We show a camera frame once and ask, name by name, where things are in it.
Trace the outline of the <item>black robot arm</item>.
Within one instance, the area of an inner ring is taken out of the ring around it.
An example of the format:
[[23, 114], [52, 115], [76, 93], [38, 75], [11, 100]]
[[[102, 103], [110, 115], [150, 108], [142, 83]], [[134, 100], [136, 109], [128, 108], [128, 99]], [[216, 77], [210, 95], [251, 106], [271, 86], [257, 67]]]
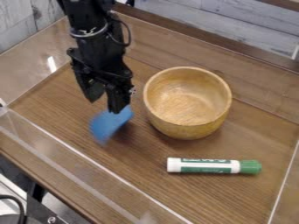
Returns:
[[107, 95], [119, 114], [131, 103], [134, 74], [124, 62], [132, 42], [128, 25], [112, 11], [116, 0], [58, 0], [78, 46], [67, 50], [82, 92], [90, 102]]

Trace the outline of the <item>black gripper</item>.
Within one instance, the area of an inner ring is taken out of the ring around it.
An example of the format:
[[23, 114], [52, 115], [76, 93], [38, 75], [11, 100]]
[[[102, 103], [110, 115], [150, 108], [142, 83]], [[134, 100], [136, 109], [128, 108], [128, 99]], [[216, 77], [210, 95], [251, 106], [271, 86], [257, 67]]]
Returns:
[[118, 25], [91, 31], [72, 29], [70, 35], [78, 43], [67, 54], [80, 90], [91, 103], [107, 91], [108, 112], [119, 114], [131, 103], [132, 72], [123, 60], [131, 41]]

